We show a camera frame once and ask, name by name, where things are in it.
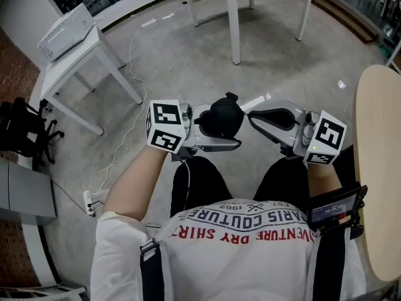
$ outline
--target concrete floor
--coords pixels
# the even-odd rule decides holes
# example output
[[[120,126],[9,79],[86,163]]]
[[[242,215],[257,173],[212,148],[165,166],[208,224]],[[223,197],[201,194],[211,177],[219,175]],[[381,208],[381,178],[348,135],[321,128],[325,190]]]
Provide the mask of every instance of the concrete floor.
[[[246,103],[269,93],[272,100],[290,100],[302,107],[334,115],[348,126],[345,146],[352,143],[353,95],[358,79],[369,65],[383,63],[376,45],[364,45],[349,30],[329,15],[311,6],[302,42],[294,38],[303,0],[255,0],[255,9],[247,0],[239,0],[241,64],[231,62],[229,20],[225,0],[195,3],[200,26],[195,28],[187,8],[180,0],[167,0],[106,32],[118,54],[128,61],[133,34],[142,23],[175,13],[170,19],[141,30],[132,48],[132,67],[146,82],[147,107],[150,99],[178,98],[192,105],[212,103],[228,91]],[[129,79],[128,67],[122,73]],[[69,83],[60,95],[77,111],[102,126],[98,137],[55,110],[58,129],[66,137],[53,147],[56,164],[52,177],[80,180],[96,192],[115,148],[132,126],[141,107],[134,104],[123,88],[95,61],[81,71],[96,87],[87,94],[79,84]],[[346,84],[338,87],[338,81]],[[144,95],[142,84],[134,88]],[[145,145],[145,115],[127,136],[110,169],[105,189]],[[242,146],[234,152],[201,155],[208,157],[222,172],[232,194],[252,198],[268,167],[281,154],[278,146],[250,127],[245,120],[237,138]],[[179,163],[167,159],[156,185],[145,221],[164,224],[169,218],[170,192]],[[57,181],[82,207],[83,188]],[[63,280],[89,287],[90,268],[95,246],[96,218],[77,208],[55,187],[58,218],[45,228],[53,261]],[[98,215],[102,207],[96,209]]]

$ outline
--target black strap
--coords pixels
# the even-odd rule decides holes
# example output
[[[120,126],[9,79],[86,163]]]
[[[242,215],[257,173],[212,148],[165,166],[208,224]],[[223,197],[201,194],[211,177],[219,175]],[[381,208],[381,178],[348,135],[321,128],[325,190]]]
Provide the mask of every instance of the black strap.
[[[316,258],[313,301],[339,301],[345,262],[345,228],[321,236]]]
[[[162,254],[159,244],[152,238],[140,247],[143,301],[164,301]]]

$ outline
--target person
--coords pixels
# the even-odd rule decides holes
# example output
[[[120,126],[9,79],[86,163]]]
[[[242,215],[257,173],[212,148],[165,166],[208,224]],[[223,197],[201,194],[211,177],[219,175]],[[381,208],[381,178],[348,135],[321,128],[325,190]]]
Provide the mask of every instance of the person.
[[[152,274],[154,280],[145,284],[140,246],[150,236],[141,221],[166,156],[146,145],[112,187],[96,229],[92,300],[157,299],[142,295],[156,293],[153,284],[160,277]],[[344,173],[344,179],[352,179]],[[209,160],[186,160],[174,176],[171,219],[156,237],[168,254],[170,270],[163,263],[163,276],[171,273],[169,295],[174,300],[306,300],[318,236],[306,222],[307,200],[340,187],[333,165],[306,168],[302,160],[282,158],[268,169],[253,200],[233,199]],[[356,258],[345,263],[342,300],[366,289],[352,247],[346,254]]]
[[[397,5],[397,0],[390,0],[390,4],[388,5],[388,12],[387,12],[388,19],[393,18],[393,13],[394,13],[396,5]]]

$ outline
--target white cable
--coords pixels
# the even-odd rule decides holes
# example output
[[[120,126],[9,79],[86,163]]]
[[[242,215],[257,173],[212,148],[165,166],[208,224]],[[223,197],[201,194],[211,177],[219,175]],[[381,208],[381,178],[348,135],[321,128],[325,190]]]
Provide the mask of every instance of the white cable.
[[[189,189],[190,189],[190,171],[189,171],[189,167],[187,162],[182,162],[183,164],[185,164],[185,166],[187,166],[188,169],[188,190],[187,190],[187,198],[185,199],[185,205],[184,205],[184,210],[187,207],[187,203],[188,203],[188,195],[189,195]]]
[[[139,79],[139,78],[135,78],[135,77],[134,77],[134,75],[133,75],[133,73],[132,73],[132,62],[131,62],[131,60],[132,60],[132,57],[131,57],[132,43],[133,43],[133,40],[135,39],[135,37],[137,36],[138,32],[139,32],[142,28],[143,28],[143,27],[140,27],[140,28],[137,30],[137,32],[134,34],[134,36],[132,37],[132,40],[131,40],[131,43],[130,43],[130,51],[129,51],[129,53],[128,53],[129,56],[130,56],[130,74],[131,74],[131,76],[132,76],[132,79],[134,79],[134,80],[136,80],[136,81],[138,81],[138,82],[142,82],[142,83],[143,83],[143,90],[144,90],[144,92],[145,92],[145,97],[143,98],[143,102],[142,102],[142,110],[141,110],[140,113],[138,114],[137,118],[135,118],[135,120],[133,121],[132,127],[129,129],[128,132],[125,133],[125,135],[124,135],[124,137],[123,137],[123,140],[121,141],[121,144],[115,149],[114,155],[113,155],[113,160],[112,160],[112,162],[110,163],[110,165],[107,167],[106,178],[105,178],[104,182],[102,183],[102,185],[100,186],[100,188],[99,188],[99,190],[98,190],[97,192],[91,193],[91,194],[89,194],[89,195],[96,195],[96,194],[98,194],[98,193],[103,189],[103,186],[104,186],[104,185],[106,184],[106,182],[107,182],[108,172],[109,172],[110,168],[112,167],[112,165],[114,164],[115,155],[116,155],[117,151],[118,151],[118,150],[120,149],[120,147],[124,144],[124,140],[125,140],[126,136],[131,132],[131,130],[133,130],[133,128],[135,127],[135,123],[137,122],[137,119],[139,118],[139,116],[141,116],[141,114],[143,113],[143,111],[144,111],[144,109],[145,109],[145,101],[146,101],[146,96],[147,96],[147,91],[146,91],[146,88],[145,88],[145,82],[144,82],[143,80]]]
[[[65,183],[67,183],[68,185],[74,185],[74,184],[76,184],[76,183],[80,183],[80,184],[83,186],[83,188],[85,188],[86,191],[88,190],[88,189],[86,188],[86,186],[85,186],[82,182],[80,182],[80,181],[68,182],[68,181],[66,181],[65,179],[61,179],[61,178],[58,178],[58,177],[52,178],[52,180],[56,180],[56,179],[58,179],[58,180],[61,181],[61,182],[65,182]]]

